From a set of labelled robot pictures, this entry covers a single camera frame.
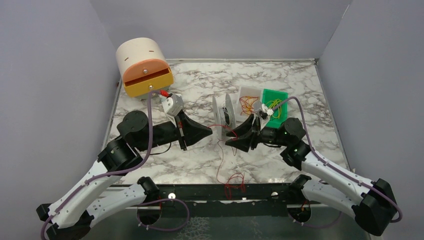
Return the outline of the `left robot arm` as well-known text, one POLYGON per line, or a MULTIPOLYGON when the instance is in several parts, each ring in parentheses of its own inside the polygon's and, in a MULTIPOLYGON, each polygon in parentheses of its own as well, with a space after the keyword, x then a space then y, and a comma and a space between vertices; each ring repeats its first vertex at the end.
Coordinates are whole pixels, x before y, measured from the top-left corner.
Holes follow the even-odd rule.
POLYGON ((119 136, 99 153, 86 175, 54 203, 41 204, 36 212, 43 240, 79 240, 103 219, 133 205, 155 201, 159 188, 150 177, 101 198, 101 194, 129 172, 140 168, 154 147, 178 142, 182 150, 210 136, 210 128, 180 111, 175 120, 153 125, 140 110, 127 113, 118 124, 119 136))

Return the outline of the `grey perforated cable spool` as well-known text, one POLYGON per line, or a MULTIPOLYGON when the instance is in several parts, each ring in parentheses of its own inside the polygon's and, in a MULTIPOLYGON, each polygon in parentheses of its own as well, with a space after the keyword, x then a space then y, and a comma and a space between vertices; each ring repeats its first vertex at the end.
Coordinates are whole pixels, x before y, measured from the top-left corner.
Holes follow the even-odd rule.
POLYGON ((212 97, 212 109, 214 124, 217 127, 216 136, 218 140, 224 140, 227 133, 236 128, 236 116, 232 98, 228 93, 225 94, 224 101, 218 101, 215 96, 212 97))

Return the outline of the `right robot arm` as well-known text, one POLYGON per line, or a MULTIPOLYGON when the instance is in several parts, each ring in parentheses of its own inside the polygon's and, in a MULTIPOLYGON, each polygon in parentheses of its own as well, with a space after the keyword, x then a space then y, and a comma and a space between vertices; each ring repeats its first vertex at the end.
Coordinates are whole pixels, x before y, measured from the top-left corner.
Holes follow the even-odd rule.
POLYGON ((280 156, 287 165, 322 180, 300 175, 290 185, 293 197, 332 207, 374 236, 381 236, 390 223, 402 219, 387 181, 362 177, 325 158, 303 141, 307 132, 298 118, 287 118, 278 128, 262 126, 262 121, 251 114, 226 133, 229 140, 225 144, 243 152, 254 150, 258 144, 284 147, 280 156))

